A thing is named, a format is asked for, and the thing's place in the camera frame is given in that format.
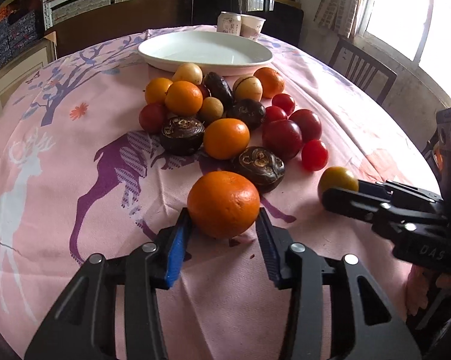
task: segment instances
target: round table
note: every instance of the round table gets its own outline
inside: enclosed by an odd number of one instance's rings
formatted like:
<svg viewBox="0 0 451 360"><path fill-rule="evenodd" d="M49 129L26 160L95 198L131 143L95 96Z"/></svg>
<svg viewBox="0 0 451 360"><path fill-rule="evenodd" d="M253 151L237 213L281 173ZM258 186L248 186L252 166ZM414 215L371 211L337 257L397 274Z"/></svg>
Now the round table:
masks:
<svg viewBox="0 0 451 360"><path fill-rule="evenodd" d="M92 46L40 70L4 108L0 332L21 357L78 263L94 252L129 254L152 239L176 222L194 182L220 167L202 152L165 153L138 123L149 80L171 74L145 64L137 45L175 31L215 30L164 28ZM419 151L371 98L301 50L265 35L258 41L273 52L285 92L319 115L328 166L438 192ZM261 144L259 131L250 144ZM323 256L357 255L405 316L409 264L394 259L370 225L321 207L321 173L306 173L299 157L286 165L284 181L262 198L272 223ZM234 241L194 233L188 252L174 287L158 292L171 360L277 359L290 292L268 280L254 228ZM124 358L121 318L116 332Z"/></svg>

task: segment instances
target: beige fruit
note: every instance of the beige fruit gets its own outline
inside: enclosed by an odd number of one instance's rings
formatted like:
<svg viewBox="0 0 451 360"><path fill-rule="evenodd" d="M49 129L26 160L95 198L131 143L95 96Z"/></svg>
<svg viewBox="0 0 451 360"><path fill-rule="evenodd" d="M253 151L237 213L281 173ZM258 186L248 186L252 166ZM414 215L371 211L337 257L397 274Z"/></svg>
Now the beige fruit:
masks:
<svg viewBox="0 0 451 360"><path fill-rule="evenodd" d="M202 83L202 70L193 63L182 64L172 76L172 81L174 83L176 81L188 81L189 83L199 85Z"/></svg>
<svg viewBox="0 0 451 360"><path fill-rule="evenodd" d="M199 120L210 124L222 117L224 106L219 99L215 97L206 97L202 102L202 108L197 114Z"/></svg>
<svg viewBox="0 0 451 360"><path fill-rule="evenodd" d="M257 77L241 76L232 87L234 100L237 102L243 99L260 101L262 98L262 84Z"/></svg>

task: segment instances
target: tablecloth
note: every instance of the tablecloth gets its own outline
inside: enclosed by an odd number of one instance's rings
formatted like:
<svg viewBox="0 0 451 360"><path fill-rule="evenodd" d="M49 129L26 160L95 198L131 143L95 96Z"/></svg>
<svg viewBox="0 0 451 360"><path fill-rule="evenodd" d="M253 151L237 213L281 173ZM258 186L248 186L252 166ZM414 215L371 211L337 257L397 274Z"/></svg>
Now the tablecloth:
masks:
<svg viewBox="0 0 451 360"><path fill-rule="evenodd" d="M41 69L4 108L0 332L20 356L79 263L94 252L122 256L154 239L176 222L194 182L223 166L202 151L169 155L139 126L143 89L171 74L143 62L137 46L175 31L214 28L148 30L94 45ZM305 52L266 35L258 41L273 52L272 67L297 107L319 115L328 166L438 192L419 151L372 99ZM231 86L235 78L227 78ZM250 144L260 143L254 132ZM261 201L273 224L324 256L356 254L405 316L409 264L394 259L370 225L321 207L321 173L305 172L299 157L286 165L284 181ZM234 241L194 233L188 252L174 287L158 293L171 360L276 359L290 292L268 280L254 226ZM121 318L116 333L121 359Z"/></svg>

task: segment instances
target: white plate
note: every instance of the white plate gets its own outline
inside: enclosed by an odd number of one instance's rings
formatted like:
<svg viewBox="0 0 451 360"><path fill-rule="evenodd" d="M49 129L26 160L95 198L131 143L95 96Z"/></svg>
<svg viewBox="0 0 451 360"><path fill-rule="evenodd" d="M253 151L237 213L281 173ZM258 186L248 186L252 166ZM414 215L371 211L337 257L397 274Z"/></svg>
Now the white plate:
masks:
<svg viewBox="0 0 451 360"><path fill-rule="evenodd" d="M222 32L183 31L159 35L139 44L139 53L155 68L175 72L184 62L221 76L253 73L273 58L267 47Z"/></svg>

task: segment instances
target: curtain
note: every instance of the curtain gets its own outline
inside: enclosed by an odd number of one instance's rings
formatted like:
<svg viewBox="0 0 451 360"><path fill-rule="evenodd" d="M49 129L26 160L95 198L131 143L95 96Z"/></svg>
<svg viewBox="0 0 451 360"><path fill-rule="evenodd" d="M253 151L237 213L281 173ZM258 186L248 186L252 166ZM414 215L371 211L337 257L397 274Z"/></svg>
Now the curtain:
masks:
<svg viewBox="0 0 451 360"><path fill-rule="evenodd" d="M349 38L356 34L366 0L321 0L314 21Z"/></svg>

